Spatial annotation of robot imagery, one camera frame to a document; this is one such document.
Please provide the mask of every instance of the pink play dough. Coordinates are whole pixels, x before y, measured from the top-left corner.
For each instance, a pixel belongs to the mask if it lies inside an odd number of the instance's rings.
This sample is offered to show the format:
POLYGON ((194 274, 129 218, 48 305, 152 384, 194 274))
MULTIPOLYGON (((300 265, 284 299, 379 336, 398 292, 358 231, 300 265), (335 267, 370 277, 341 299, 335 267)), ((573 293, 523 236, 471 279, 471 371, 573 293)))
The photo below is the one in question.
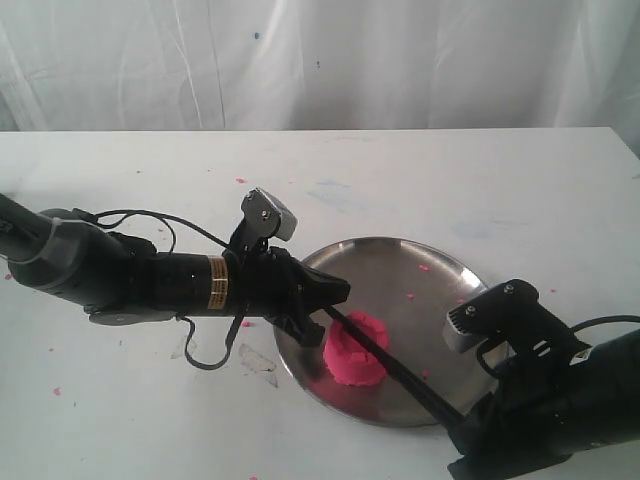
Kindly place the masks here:
MULTIPOLYGON (((348 317, 369 338, 387 349, 389 336, 384 323, 364 312, 352 312, 348 317)), ((338 321, 334 321, 329 329, 324 346, 324 361, 336 383, 341 385, 375 385, 387 375, 375 357, 351 338, 338 321)))

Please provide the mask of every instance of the round tray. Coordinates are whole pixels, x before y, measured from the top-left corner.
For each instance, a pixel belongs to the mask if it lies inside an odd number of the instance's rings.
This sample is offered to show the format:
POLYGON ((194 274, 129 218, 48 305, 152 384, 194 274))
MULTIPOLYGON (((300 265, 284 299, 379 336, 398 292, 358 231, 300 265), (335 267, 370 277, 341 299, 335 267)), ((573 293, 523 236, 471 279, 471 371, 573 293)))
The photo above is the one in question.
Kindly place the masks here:
MULTIPOLYGON (((456 259, 416 242, 376 237, 330 245, 304 263, 347 280, 351 294, 337 308, 345 314, 362 310, 382 320, 389 332, 389 353, 416 375, 427 371, 427 384, 459 411, 466 413, 489 391, 493 379, 477 364, 475 350, 455 354, 442 338, 447 312, 486 290, 484 283, 456 259)), ((311 317, 327 329, 331 325, 324 312, 311 317)), ((278 329, 275 337, 287 370, 324 405, 383 426, 436 423, 389 377, 372 387, 336 383, 322 358, 324 342, 320 348, 303 349, 278 329)), ((505 344, 485 358, 495 365, 507 353, 505 344)))

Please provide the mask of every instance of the table surface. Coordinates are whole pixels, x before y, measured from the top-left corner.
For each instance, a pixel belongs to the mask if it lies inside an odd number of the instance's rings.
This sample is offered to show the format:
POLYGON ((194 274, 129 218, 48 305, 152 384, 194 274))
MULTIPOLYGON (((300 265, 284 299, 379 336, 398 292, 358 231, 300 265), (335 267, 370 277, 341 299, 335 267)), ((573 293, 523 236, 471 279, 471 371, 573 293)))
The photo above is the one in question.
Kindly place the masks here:
MULTIPOLYGON (((0 191, 35 210, 148 208, 225 237, 259 185, 298 217, 295 256, 403 237, 488 284, 530 281, 569 324, 640 312, 640 163, 607 128, 9 133, 0 165, 0 191)), ((151 220, 124 231, 168 245, 151 220)), ((178 250, 219 251, 178 236, 178 250)), ((172 358, 185 324, 93 325, 6 273, 1 263, 0 478, 447 479, 458 458, 439 427, 384 429, 323 407, 287 374, 262 320, 241 329, 228 366, 203 372, 172 358), (243 343, 276 363, 277 388, 241 364, 243 343)), ((228 324, 199 321, 198 358, 221 356, 228 324)), ((527 478, 635 478, 637 452, 601 449, 527 478)))

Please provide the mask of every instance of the white cloth backdrop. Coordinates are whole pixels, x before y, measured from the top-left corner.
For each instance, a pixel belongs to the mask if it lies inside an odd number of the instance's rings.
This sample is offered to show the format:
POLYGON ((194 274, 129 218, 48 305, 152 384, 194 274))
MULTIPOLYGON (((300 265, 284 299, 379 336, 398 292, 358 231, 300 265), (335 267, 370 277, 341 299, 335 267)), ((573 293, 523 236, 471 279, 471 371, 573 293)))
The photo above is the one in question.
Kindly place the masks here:
POLYGON ((640 0, 7 0, 0 93, 22 130, 610 125, 637 153, 639 20, 640 0))

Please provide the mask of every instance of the gold band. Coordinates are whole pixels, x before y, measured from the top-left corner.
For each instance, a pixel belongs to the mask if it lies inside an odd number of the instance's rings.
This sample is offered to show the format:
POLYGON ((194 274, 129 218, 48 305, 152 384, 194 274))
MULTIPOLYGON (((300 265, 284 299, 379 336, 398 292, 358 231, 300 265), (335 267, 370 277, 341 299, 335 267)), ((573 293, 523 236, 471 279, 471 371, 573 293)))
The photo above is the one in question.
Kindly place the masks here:
POLYGON ((223 257, 209 257, 211 263, 211 296, 209 310, 221 310, 227 303, 229 294, 229 270, 227 261, 223 257))

